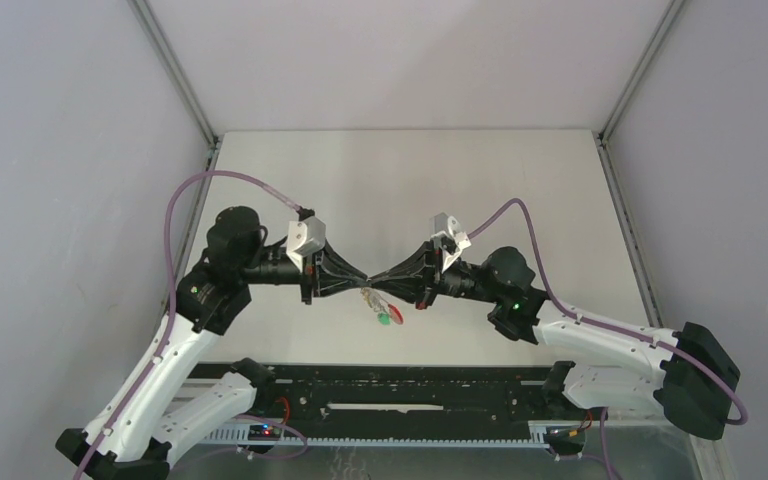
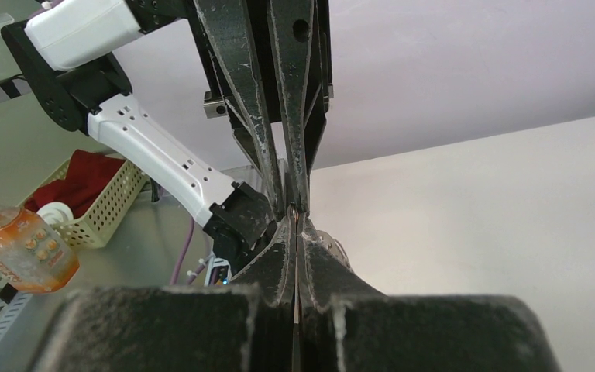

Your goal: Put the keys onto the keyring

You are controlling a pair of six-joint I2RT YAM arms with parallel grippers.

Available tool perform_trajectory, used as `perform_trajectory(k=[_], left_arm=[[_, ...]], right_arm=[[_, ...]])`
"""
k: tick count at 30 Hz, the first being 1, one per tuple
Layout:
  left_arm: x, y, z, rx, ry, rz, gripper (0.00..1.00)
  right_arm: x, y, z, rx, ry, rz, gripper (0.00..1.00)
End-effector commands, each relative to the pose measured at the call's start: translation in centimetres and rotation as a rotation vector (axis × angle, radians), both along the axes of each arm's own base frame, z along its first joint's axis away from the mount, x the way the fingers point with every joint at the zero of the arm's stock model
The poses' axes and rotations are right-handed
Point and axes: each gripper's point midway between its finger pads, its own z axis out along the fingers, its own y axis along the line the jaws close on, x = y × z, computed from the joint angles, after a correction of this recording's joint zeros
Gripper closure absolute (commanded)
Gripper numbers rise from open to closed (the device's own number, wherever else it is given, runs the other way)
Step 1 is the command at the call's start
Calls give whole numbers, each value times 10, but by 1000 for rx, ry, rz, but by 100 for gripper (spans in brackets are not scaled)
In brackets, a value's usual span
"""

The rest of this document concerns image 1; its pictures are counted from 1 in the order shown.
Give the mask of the metal keyring holder red handle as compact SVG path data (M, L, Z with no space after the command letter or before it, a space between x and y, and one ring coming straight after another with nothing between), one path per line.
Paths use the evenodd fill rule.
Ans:
M377 321L384 326L403 325L401 311L388 302L379 292L371 288L362 288L360 294L367 306L375 313Z

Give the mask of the yellow tag key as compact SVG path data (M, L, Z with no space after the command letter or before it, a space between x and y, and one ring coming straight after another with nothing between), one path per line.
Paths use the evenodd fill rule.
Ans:
M365 287L360 290L360 293L366 302L366 304L376 313L385 313L387 308L387 302L373 289Z

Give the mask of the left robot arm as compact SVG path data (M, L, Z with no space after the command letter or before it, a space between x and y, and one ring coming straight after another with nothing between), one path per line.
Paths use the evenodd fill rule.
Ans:
M174 413L166 409L201 357L251 302L253 285L297 285L310 303L362 288L368 277L339 256L313 211L300 209L286 237L268 231L249 207L221 211L201 257L179 282L149 348L103 411L64 430L55 448L92 479L165 479L211 429L272 399L274 377L245 358L219 386Z

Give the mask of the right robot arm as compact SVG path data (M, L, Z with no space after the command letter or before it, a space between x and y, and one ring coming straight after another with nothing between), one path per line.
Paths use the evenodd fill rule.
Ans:
M489 303L487 319L505 338L574 350L625 381L614 396L605 389L584 393L583 383L571 377L584 365L574 363L566 370L562 393L582 409L628 408L638 397L674 426L707 440L719 440L726 426L748 421L736 392L740 370L707 327L687 322L672 330L596 317L561 302L549 289L534 287L535 276L512 246L472 264L426 242L408 259L374 275L369 285L419 310L439 296Z

